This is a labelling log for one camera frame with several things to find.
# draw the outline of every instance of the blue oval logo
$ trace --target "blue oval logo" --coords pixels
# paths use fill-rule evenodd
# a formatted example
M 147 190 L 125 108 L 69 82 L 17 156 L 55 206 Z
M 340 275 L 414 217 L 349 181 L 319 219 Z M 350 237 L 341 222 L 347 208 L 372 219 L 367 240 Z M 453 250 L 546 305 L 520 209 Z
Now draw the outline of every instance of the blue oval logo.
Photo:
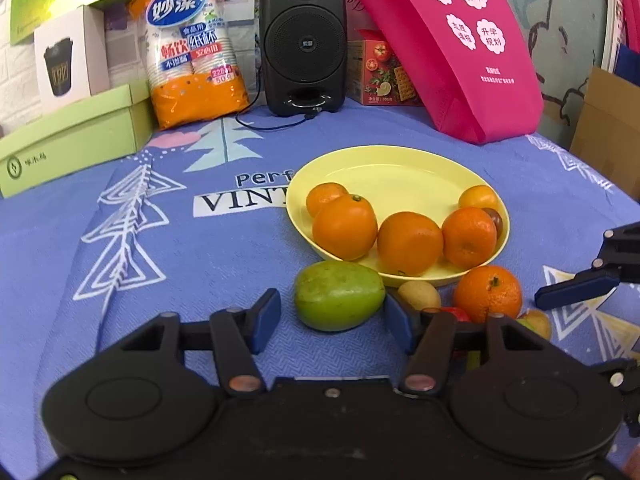
M 146 21 L 155 27 L 173 27 L 200 12 L 205 0 L 151 0 Z

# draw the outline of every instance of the wall mural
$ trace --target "wall mural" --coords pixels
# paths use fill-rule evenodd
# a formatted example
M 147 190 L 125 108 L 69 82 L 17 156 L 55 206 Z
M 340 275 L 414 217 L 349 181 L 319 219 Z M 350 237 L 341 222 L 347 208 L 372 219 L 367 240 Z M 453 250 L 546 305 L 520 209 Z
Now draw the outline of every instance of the wall mural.
M 539 131 L 568 148 L 591 67 L 600 66 L 607 0 L 508 0 L 536 67 L 545 111 Z

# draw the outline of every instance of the table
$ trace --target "table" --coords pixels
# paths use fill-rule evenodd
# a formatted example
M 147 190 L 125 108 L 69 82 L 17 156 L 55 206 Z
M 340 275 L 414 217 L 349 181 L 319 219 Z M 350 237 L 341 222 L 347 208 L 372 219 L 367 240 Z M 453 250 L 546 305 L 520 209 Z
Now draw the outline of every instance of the table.
M 290 120 L 266 108 L 256 126 Z M 318 256 L 284 209 L 296 170 L 323 153 L 396 144 L 463 164 L 495 187 L 511 215 L 496 263 L 520 279 L 525 306 L 543 285 L 586 268 L 607 228 L 637 221 L 640 206 L 538 135 L 473 146 L 437 133 L 421 108 L 350 100 L 295 128 L 257 133 L 232 118 L 156 135 L 140 153 L 0 200 L 0 462 L 19 480 L 54 454 L 39 420 L 46 389 L 95 351 L 159 312 L 206 319 L 250 306 L 278 288 L 283 316 L 257 357 L 276 376 L 397 376 L 405 361 L 380 316 L 346 333 L 312 332 L 296 319 L 292 284 Z M 260 188 L 247 192 L 249 188 Z M 442 292 L 444 304 L 451 289 Z M 553 311 L 553 342 L 594 364 L 635 355 L 640 288 Z M 210 356 L 187 365 L 213 383 Z M 634 443 L 623 428 L 617 464 Z

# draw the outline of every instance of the cracker picture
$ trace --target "cracker picture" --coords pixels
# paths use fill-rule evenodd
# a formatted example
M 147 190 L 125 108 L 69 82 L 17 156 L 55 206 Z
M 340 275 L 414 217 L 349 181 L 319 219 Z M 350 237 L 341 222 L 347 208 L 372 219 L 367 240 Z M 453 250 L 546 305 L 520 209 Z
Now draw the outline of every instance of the cracker picture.
M 415 88 L 409 76 L 404 71 L 404 68 L 398 66 L 394 69 L 396 74 L 396 84 L 398 85 L 398 94 L 400 95 L 400 101 L 407 101 L 415 97 Z

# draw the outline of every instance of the paper cup package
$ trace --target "paper cup package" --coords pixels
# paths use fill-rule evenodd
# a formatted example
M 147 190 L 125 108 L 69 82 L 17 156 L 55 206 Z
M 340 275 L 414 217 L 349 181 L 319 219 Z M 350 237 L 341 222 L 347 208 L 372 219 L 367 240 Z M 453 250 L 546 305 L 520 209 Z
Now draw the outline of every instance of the paper cup package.
M 146 26 L 146 74 L 161 129 L 248 105 L 222 0 L 133 0 Z

